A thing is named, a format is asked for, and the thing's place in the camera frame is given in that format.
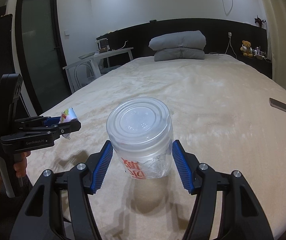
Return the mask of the brown teddy bear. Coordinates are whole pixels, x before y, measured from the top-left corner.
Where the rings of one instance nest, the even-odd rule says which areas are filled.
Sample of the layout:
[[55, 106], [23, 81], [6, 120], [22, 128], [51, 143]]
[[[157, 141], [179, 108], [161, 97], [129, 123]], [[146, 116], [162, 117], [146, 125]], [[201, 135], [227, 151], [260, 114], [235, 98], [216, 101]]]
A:
[[242, 41], [242, 47], [240, 48], [245, 57], [253, 57], [253, 49], [251, 43], [248, 41]]

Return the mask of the beige plush bed blanket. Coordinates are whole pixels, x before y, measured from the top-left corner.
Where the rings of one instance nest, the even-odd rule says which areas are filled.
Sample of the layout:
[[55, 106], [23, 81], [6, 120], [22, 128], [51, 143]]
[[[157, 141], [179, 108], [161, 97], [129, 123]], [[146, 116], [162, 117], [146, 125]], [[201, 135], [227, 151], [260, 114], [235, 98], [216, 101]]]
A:
[[[82, 127], [70, 139], [32, 152], [27, 174], [67, 171], [98, 152], [108, 139], [106, 121], [124, 101], [149, 96], [170, 110], [173, 137], [214, 170], [245, 176], [274, 238], [286, 230], [286, 90], [231, 56], [156, 62], [142, 57], [101, 76], [46, 112], [74, 109]], [[113, 157], [90, 204], [103, 239], [181, 239], [195, 201], [177, 169], [161, 179], [136, 180]]]

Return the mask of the clear plastic jar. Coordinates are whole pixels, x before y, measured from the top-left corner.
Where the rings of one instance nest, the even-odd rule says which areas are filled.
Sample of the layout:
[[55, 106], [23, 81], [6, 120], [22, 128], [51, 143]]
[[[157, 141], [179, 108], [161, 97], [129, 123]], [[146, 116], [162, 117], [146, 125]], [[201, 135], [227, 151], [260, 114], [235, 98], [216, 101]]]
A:
[[133, 179], [168, 176], [172, 168], [173, 127], [168, 107], [151, 97], [118, 105], [106, 130], [125, 172]]

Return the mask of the upper grey pillow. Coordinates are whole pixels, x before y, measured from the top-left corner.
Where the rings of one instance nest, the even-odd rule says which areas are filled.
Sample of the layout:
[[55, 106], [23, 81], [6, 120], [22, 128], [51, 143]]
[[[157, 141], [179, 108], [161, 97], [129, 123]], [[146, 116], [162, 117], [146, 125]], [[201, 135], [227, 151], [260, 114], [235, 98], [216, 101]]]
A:
[[149, 47], [154, 50], [171, 48], [193, 48], [203, 50], [206, 45], [205, 36], [199, 31], [182, 31], [154, 37]]

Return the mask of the small dark plant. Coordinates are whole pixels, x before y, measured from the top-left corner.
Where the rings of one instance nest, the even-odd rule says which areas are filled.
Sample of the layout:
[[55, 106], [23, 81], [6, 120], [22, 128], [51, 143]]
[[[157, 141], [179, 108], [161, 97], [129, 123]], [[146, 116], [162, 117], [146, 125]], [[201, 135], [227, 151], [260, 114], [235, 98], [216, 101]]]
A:
[[254, 19], [254, 23], [260, 28], [262, 28], [263, 25], [266, 24], [266, 20], [262, 20], [259, 16], [256, 16], [256, 18]]

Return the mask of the white metal chair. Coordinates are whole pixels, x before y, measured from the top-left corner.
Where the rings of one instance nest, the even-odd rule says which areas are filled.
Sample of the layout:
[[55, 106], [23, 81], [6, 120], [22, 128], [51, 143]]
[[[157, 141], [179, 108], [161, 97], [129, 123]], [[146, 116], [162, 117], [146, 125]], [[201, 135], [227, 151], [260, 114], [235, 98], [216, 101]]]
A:
[[74, 78], [78, 88], [83, 88], [95, 80], [95, 74], [89, 63], [81, 63], [74, 68]]

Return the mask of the lower grey pillow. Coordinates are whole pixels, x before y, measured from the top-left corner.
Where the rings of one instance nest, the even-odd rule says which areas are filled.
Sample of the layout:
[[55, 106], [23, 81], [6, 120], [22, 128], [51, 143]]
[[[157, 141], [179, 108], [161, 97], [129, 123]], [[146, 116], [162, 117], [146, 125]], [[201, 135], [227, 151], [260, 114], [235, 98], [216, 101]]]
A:
[[157, 61], [168, 61], [175, 59], [195, 59], [204, 60], [205, 53], [200, 49], [193, 48], [171, 48], [159, 50], [154, 55], [154, 60]]

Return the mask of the white bedside table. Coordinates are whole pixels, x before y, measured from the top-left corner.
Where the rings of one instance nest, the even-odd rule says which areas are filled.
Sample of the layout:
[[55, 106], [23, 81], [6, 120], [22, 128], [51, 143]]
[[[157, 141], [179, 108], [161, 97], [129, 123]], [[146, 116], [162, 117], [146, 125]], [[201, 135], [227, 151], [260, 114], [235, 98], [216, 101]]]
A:
[[133, 60], [132, 49], [134, 48], [129, 47], [129, 48], [123, 48], [123, 49], [118, 49], [118, 50], [107, 51], [105, 53], [94, 54], [89, 57], [86, 57], [85, 59], [79, 60], [77, 62], [74, 62], [72, 64], [65, 66], [63, 70], [65, 70], [66, 72], [71, 92], [74, 93], [75, 91], [81, 89], [81, 84], [77, 78], [77, 67], [81, 65], [90, 67], [90, 69], [94, 73], [95, 79], [97, 79], [101, 76], [101, 71], [100, 71], [99, 65], [97, 64], [99, 60], [107, 59], [112, 56], [127, 53], [129, 56], [129, 60], [132, 61]]

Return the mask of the dark smartphone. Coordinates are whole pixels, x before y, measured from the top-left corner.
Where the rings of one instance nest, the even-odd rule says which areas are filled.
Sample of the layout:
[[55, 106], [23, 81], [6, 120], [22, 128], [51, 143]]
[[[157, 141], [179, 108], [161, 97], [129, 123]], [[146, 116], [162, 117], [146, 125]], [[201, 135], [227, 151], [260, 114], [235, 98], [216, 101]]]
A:
[[286, 113], [286, 104], [273, 98], [269, 98], [270, 106]]

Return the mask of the grey pillow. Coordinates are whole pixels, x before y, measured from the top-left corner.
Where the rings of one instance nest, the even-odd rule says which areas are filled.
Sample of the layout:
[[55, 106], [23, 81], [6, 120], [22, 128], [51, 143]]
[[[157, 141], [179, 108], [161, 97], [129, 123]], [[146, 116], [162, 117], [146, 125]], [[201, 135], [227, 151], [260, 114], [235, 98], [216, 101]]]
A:
[[193, 48], [171, 48], [159, 50], [154, 55], [154, 60], [157, 61], [168, 61], [175, 59], [195, 59], [204, 60], [205, 53], [200, 49]]
[[203, 50], [206, 45], [205, 36], [199, 31], [182, 31], [154, 37], [149, 47], [154, 50], [171, 48], [193, 48]]

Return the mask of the colourful wrapper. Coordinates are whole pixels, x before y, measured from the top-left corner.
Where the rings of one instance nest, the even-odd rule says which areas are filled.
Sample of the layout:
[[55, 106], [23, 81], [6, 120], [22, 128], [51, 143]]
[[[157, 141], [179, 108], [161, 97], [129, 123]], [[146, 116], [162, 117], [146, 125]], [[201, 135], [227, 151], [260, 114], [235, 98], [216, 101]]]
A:
[[73, 108], [67, 108], [60, 115], [59, 130], [61, 135], [70, 140], [70, 134], [72, 132], [79, 131], [81, 123], [78, 121], [78, 117]]

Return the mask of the dark glass door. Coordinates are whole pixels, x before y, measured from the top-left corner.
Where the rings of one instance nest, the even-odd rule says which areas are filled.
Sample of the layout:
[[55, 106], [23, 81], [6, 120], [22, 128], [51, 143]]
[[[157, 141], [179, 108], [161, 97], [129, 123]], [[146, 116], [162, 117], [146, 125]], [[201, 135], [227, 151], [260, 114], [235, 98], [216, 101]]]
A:
[[36, 114], [71, 95], [60, 38], [57, 0], [16, 0], [15, 42], [20, 71]]

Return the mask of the black headboard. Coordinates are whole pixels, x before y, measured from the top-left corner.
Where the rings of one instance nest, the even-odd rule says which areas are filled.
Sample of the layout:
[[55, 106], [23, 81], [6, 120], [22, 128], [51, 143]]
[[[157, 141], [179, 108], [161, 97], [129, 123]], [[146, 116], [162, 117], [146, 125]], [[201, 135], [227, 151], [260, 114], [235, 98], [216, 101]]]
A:
[[267, 52], [267, 31], [245, 23], [211, 18], [151, 20], [98, 37], [99, 40], [104, 38], [112, 49], [119, 49], [122, 45], [131, 47], [135, 58], [170, 49], [194, 49], [206, 54], [231, 55], [272, 77], [270, 60], [248, 57], [243, 51], [249, 44], [254, 50]]

